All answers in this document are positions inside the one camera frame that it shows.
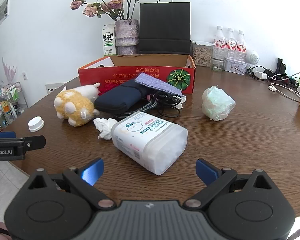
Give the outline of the pink storage rack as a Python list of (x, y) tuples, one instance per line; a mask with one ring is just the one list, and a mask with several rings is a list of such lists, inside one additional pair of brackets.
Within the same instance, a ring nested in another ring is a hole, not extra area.
[(29, 108), (19, 81), (0, 87), (0, 126), (6, 128)]

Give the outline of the left water bottle red label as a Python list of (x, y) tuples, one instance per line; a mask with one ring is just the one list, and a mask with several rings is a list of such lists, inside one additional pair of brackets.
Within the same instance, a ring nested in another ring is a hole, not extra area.
[(226, 40), (223, 34), (223, 27), (218, 25), (216, 34), (214, 36), (213, 53), (218, 57), (223, 56), (225, 50), (225, 44), (226, 44)]

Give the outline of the white plastic jar lid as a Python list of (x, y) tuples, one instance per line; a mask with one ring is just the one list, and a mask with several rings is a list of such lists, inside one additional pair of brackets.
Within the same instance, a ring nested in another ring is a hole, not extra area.
[(37, 132), (44, 126), (44, 120), (41, 116), (36, 116), (28, 122), (30, 132)]

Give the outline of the purple textured vase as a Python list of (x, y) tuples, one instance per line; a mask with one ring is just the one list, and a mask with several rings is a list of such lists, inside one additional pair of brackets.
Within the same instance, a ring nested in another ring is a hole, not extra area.
[(135, 55), (139, 44), (139, 21), (119, 20), (115, 22), (115, 45), (118, 55)]

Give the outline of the green white milk carton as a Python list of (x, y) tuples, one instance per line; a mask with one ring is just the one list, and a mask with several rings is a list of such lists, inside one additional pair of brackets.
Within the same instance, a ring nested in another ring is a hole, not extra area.
[(102, 28), (103, 55), (116, 55), (115, 24), (105, 24)]

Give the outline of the dried pink rose bouquet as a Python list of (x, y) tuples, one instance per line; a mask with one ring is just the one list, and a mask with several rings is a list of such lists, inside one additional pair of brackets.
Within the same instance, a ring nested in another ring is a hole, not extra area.
[(82, 14), (87, 17), (101, 18), (109, 16), (112, 20), (131, 20), (134, 15), (136, 4), (140, 0), (97, 0), (90, 3), (87, 0), (72, 0), (71, 10), (83, 9)]

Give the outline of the purple woven drawstring bag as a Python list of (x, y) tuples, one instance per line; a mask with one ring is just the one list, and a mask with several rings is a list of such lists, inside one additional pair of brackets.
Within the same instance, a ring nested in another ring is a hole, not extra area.
[(183, 96), (180, 89), (145, 73), (139, 74), (138, 77), (135, 78), (135, 82), (154, 90), (159, 90), (161, 92), (166, 92), (169, 94), (175, 94), (180, 97)]

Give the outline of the clear glass cup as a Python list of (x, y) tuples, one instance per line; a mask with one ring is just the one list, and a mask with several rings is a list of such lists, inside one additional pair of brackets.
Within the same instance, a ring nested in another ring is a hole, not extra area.
[(226, 50), (224, 48), (212, 47), (211, 50), (211, 69), (222, 72), (226, 59)]

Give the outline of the balled up plastic bag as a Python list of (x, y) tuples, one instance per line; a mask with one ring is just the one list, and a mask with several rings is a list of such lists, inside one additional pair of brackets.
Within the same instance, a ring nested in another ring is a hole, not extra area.
[(202, 112), (213, 121), (226, 119), (236, 105), (234, 99), (217, 86), (204, 90), (202, 100)]

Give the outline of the white tissue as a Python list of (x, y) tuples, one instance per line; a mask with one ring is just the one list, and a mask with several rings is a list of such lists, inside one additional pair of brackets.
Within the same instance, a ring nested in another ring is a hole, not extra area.
[(93, 123), (96, 129), (99, 131), (98, 139), (111, 139), (111, 129), (115, 124), (117, 124), (117, 121), (115, 119), (95, 118), (93, 120)]

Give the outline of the clear seed storage container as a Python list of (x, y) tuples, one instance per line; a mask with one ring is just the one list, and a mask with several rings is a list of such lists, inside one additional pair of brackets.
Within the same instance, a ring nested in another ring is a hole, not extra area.
[(211, 67), (211, 42), (192, 41), (192, 58), (196, 66)]

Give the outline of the white power adapter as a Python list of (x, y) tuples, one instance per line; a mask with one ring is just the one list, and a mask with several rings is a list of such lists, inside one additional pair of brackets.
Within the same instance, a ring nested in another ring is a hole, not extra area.
[(261, 72), (261, 71), (255, 71), (254, 76), (258, 79), (261, 79), (261, 80), (265, 80), (265, 79), (268, 78), (268, 75), (264, 72)]

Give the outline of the navy blue zip pouch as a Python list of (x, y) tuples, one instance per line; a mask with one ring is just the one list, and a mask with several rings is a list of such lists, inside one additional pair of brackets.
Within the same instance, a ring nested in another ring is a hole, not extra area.
[(141, 99), (151, 94), (152, 91), (153, 89), (131, 79), (96, 98), (94, 106), (101, 112), (125, 113)]

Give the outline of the white round speaker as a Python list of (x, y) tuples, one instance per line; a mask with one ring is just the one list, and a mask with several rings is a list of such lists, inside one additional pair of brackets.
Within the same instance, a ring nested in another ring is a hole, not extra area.
[(257, 65), (260, 58), (257, 53), (247, 50), (245, 54), (246, 69), (250, 69), (252, 66)]

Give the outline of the yellow white plush sheep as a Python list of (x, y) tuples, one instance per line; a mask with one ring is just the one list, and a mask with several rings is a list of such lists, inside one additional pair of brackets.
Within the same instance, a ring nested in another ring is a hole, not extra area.
[(57, 94), (53, 105), (59, 119), (66, 119), (71, 126), (78, 127), (88, 123), (100, 112), (94, 102), (98, 98), (100, 83), (67, 89)]

